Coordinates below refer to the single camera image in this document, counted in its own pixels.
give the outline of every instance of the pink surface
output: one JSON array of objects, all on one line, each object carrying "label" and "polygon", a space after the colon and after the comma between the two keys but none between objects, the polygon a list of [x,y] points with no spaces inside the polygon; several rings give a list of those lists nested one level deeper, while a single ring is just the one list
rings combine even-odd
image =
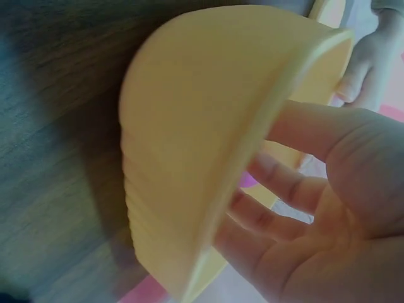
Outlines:
[{"label": "pink surface", "polygon": [[256,185],[258,182],[250,175],[248,172],[243,172],[240,178],[239,186],[240,187],[251,187]]},{"label": "pink surface", "polygon": [[166,298],[165,289],[152,276],[148,276],[128,292],[119,303],[161,303]]},{"label": "pink surface", "polygon": [[399,122],[404,122],[404,112],[388,105],[382,105],[379,114],[392,118]]}]

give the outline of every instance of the finger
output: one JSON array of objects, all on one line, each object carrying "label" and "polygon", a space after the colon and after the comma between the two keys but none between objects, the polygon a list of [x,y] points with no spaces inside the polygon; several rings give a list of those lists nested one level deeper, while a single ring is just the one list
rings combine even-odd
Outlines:
[{"label": "finger", "polygon": [[362,84],[370,65],[367,61],[351,58],[347,70],[336,89],[336,94],[344,102],[353,102],[362,89]]},{"label": "finger", "polygon": [[352,133],[366,133],[374,115],[366,110],[286,101],[266,139],[314,155],[325,162]]},{"label": "finger", "polygon": [[242,191],[234,195],[230,215],[244,228],[276,241],[292,241],[302,237],[308,228],[306,223],[277,215]]},{"label": "finger", "polygon": [[313,215],[327,180],[306,177],[260,153],[249,166],[251,175],[290,207]]},{"label": "finger", "polygon": [[377,112],[381,105],[381,97],[384,93],[383,88],[385,87],[385,76],[383,76],[382,71],[372,69],[366,75],[362,90],[359,96],[351,104],[346,104],[346,107],[356,107],[361,109],[369,109],[371,111]]},{"label": "finger", "polygon": [[228,215],[223,219],[214,240],[217,251],[249,280],[261,257],[275,243],[272,239],[260,238],[242,228]]}]

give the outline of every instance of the fingernail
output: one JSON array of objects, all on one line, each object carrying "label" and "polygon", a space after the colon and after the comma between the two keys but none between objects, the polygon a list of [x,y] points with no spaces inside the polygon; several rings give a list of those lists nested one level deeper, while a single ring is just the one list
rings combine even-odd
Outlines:
[{"label": "fingernail", "polygon": [[345,101],[345,102],[352,102],[355,99],[355,90],[352,86],[346,85],[346,84],[341,84],[337,91],[336,94],[338,97]]}]

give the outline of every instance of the wood grain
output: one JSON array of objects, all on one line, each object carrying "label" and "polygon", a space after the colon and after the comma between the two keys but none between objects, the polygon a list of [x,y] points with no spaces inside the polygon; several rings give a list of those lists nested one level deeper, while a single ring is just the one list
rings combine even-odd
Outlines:
[{"label": "wood grain", "polygon": [[311,0],[0,0],[0,291],[112,303],[146,275],[122,186],[117,100],[156,27],[187,11]]}]

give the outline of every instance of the child's hand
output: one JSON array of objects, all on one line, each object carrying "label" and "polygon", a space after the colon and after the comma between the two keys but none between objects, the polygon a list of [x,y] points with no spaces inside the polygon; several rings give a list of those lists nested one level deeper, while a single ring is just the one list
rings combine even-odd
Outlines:
[{"label": "child's hand", "polygon": [[353,49],[337,89],[346,106],[379,110],[394,59],[402,51],[402,40],[404,18],[395,11],[383,11],[377,30],[361,39]]}]

